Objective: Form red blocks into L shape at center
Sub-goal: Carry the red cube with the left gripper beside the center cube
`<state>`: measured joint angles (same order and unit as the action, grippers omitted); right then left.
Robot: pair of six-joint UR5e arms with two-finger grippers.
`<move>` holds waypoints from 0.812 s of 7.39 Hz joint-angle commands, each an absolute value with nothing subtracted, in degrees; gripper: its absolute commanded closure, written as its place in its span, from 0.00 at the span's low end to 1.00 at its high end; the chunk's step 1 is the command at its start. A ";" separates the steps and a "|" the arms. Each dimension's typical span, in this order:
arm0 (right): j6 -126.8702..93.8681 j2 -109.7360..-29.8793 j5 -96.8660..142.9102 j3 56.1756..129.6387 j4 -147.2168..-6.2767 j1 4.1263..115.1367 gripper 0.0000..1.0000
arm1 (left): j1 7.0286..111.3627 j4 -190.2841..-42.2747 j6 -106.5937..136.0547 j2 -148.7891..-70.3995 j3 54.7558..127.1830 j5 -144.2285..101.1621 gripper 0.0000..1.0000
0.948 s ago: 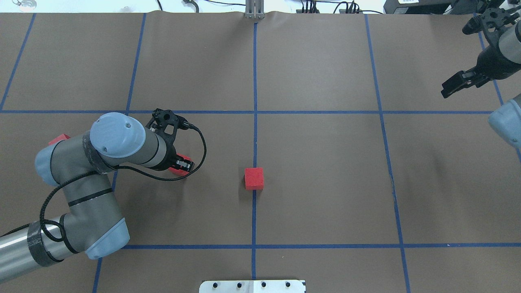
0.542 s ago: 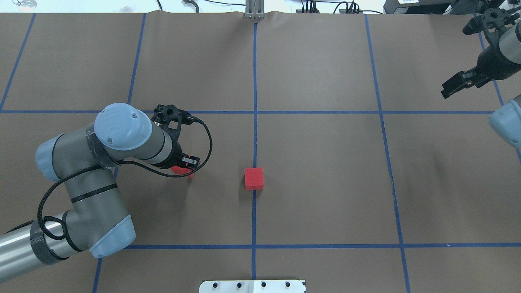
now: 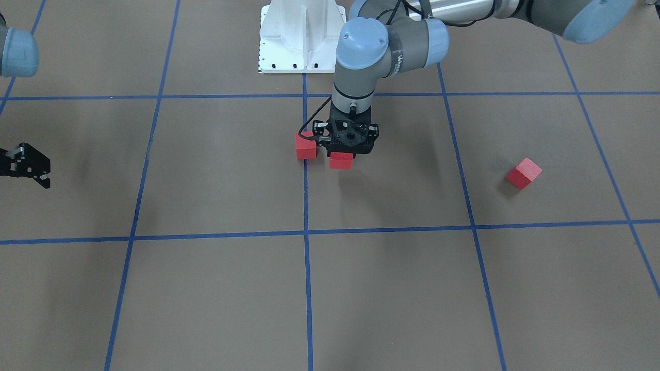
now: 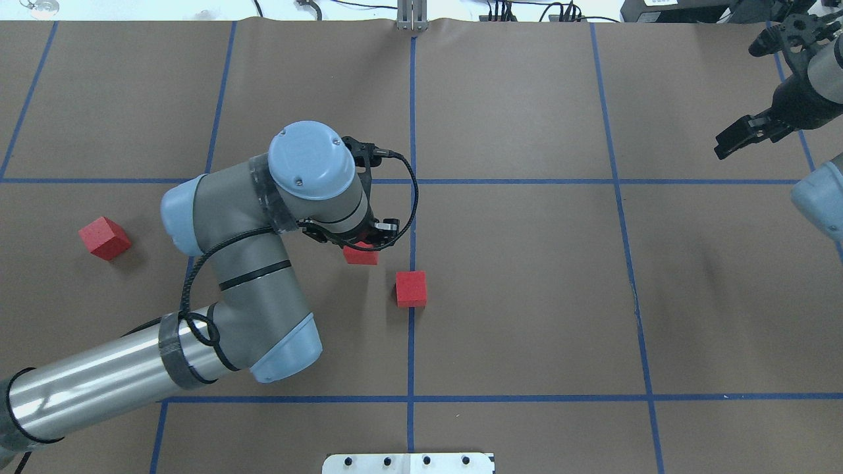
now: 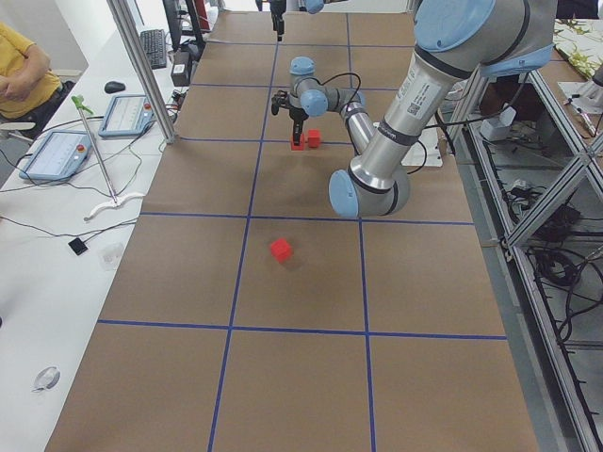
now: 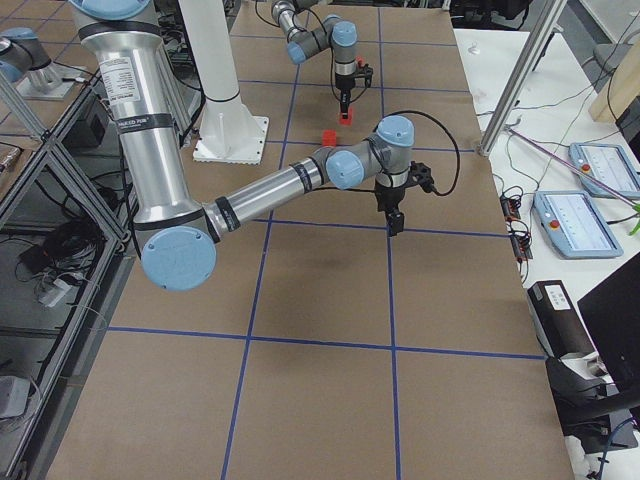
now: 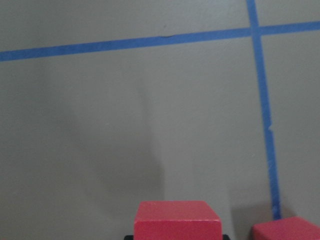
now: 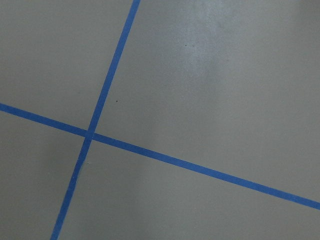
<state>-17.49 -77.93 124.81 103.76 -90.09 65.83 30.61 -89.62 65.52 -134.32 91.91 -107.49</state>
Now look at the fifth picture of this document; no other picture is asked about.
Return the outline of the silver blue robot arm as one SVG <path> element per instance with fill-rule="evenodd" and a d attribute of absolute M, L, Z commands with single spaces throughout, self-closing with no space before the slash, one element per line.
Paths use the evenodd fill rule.
<path fill-rule="evenodd" d="M 310 14 L 321 12 L 324 6 L 329 4 L 331 4 L 330 0 L 309 0 L 302 2 L 302 6 L 305 8 L 305 11 L 309 12 Z M 285 34 L 284 14 L 286 13 L 286 9 L 286 0 L 269 0 L 269 12 L 272 20 L 272 28 L 276 34 L 278 42 L 283 40 Z"/>
<path fill-rule="evenodd" d="M 414 11 L 415 49 L 408 73 L 379 123 L 354 89 L 329 89 L 314 76 L 315 63 L 290 63 L 290 90 L 274 97 L 288 109 L 298 137 L 306 118 L 337 113 L 356 155 L 335 171 L 329 200 L 342 218 L 388 216 L 410 195 L 402 166 L 453 85 L 474 71 L 484 77 L 529 73 L 550 60 L 554 1 L 420 1 Z"/>

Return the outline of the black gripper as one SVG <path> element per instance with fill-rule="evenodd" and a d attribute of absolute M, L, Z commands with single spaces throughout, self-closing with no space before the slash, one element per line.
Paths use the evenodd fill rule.
<path fill-rule="evenodd" d="M 286 0 L 269 0 L 269 8 L 276 39 L 282 42 L 285 34 L 285 21 L 282 15 L 286 12 Z"/>
<path fill-rule="evenodd" d="M 293 146 L 304 146 L 305 138 L 303 134 L 303 122 L 307 120 L 307 113 L 303 108 L 290 106 L 288 109 L 289 118 L 293 120 L 291 143 Z"/>

